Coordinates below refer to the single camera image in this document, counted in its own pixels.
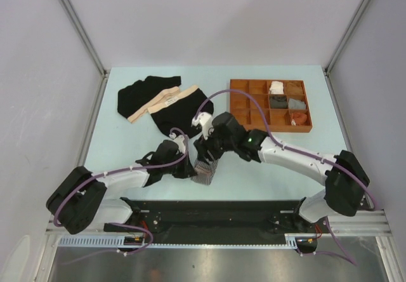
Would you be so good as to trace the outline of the grey striped boxer underwear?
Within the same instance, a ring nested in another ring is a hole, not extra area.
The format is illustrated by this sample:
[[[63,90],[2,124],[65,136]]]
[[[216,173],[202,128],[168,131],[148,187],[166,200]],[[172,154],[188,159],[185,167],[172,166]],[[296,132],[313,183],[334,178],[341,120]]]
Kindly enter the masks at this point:
[[[210,161],[209,163],[205,163],[196,159],[194,163],[196,175],[192,176],[191,180],[198,184],[211,185],[217,167],[218,161]]]

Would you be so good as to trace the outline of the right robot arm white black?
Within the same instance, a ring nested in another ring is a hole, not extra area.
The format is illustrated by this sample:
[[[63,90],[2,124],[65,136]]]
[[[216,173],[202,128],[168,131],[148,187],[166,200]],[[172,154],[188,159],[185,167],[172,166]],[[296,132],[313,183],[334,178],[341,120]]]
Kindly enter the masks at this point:
[[[229,112],[216,117],[201,112],[192,119],[192,126],[201,132],[194,146],[205,164],[234,152],[247,162],[282,166],[322,185],[323,190],[303,198],[295,209],[292,223],[300,232],[309,231],[315,222],[335,213],[355,216],[370,183],[353,153],[343,150],[335,156],[323,156],[300,149],[263,130],[245,129]]]

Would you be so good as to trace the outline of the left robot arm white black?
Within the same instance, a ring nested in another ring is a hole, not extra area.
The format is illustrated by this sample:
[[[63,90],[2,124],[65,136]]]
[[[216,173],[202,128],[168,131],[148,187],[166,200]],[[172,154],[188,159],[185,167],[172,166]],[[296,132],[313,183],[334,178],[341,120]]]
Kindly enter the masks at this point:
[[[105,222],[109,218],[133,231],[139,226],[140,215],[122,200],[122,194],[154,185],[164,175],[180,179],[196,175],[187,136],[163,140],[156,151],[118,170],[93,173],[85,166],[75,167],[48,198],[46,208],[54,217],[54,225],[70,234],[84,231],[94,220]]]

